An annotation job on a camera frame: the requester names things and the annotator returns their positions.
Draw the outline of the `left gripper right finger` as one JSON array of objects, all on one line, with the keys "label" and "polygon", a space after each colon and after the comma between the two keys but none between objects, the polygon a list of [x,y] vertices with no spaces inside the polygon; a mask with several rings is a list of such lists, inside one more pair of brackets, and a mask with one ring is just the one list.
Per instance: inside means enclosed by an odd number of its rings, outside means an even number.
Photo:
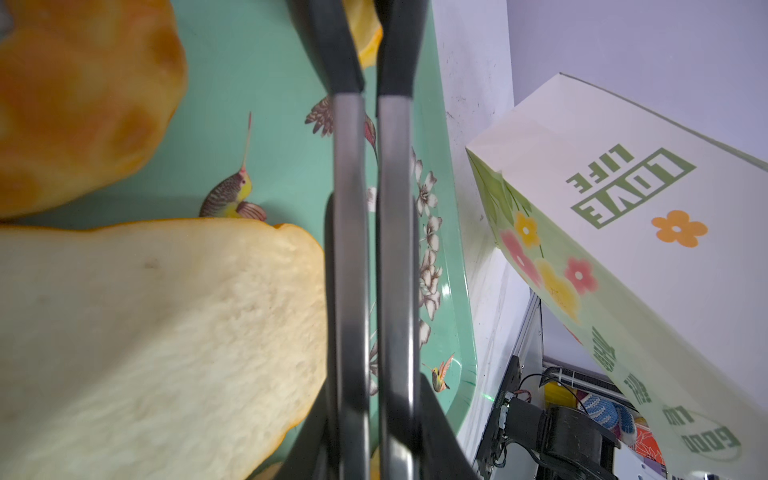
[{"label": "left gripper right finger", "polygon": [[476,480],[479,478],[462,452],[454,432],[425,375],[419,380],[419,453],[421,478],[428,480]]}]

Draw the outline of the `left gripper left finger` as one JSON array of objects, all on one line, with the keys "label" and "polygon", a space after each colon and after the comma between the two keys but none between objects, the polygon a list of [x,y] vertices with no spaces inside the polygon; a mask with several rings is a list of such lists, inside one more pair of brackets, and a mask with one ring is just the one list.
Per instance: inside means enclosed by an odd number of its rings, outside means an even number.
[{"label": "left gripper left finger", "polygon": [[329,478],[329,420],[326,385],[323,385],[308,417],[275,480],[327,480]]}]

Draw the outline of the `fake toast slice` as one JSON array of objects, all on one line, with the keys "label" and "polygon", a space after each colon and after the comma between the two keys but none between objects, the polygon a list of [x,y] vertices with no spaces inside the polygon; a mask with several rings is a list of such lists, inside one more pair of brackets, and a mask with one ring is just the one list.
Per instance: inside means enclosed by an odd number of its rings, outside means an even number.
[{"label": "fake toast slice", "polygon": [[2,477],[247,477],[324,383],[324,284],[294,225],[3,227]]}]

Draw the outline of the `white paper bag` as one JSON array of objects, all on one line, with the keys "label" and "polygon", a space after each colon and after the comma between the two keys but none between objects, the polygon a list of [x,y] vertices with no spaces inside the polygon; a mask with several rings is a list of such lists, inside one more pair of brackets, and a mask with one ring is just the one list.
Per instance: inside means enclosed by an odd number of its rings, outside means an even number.
[{"label": "white paper bag", "polygon": [[766,163],[565,74],[467,153],[497,245],[668,472],[765,478]]}]

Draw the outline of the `yellow ridged fake croissant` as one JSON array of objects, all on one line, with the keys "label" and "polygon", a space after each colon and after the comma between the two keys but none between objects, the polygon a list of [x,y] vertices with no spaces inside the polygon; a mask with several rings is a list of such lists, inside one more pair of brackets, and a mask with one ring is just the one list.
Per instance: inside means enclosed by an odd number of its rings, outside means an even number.
[{"label": "yellow ridged fake croissant", "polygon": [[383,37],[373,0],[343,0],[358,60],[362,70],[376,65],[378,49]]}]

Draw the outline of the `orange fake donut bread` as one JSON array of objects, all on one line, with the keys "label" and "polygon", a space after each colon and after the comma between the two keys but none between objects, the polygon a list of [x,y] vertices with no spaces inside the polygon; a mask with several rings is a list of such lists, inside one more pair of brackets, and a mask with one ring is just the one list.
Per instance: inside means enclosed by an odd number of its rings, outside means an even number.
[{"label": "orange fake donut bread", "polygon": [[9,1],[1,215],[61,206],[152,158],[188,84],[168,1]]}]

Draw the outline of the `black metal tongs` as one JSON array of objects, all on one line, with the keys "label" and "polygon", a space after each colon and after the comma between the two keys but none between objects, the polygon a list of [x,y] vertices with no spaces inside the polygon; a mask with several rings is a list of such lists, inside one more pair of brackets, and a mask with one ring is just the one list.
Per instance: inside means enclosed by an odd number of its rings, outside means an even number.
[{"label": "black metal tongs", "polygon": [[289,11],[332,107],[333,192],[326,210],[329,320],[325,461],[332,479],[422,473],[412,103],[428,5],[377,1],[377,205],[367,206],[365,81],[339,1]]}]

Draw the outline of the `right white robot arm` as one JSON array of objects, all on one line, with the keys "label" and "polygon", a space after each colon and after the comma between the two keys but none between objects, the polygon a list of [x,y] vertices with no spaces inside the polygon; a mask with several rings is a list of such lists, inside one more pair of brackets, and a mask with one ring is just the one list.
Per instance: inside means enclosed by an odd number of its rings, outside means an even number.
[{"label": "right white robot arm", "polygon": [[486,426],[489,443],[477,452],[480,471],[505,467],[515,444],[538,466],[538,479],[614,479],[616,435],[577,409],[543,409],[522,399],[523,383],[520,360],[512,356]]}]

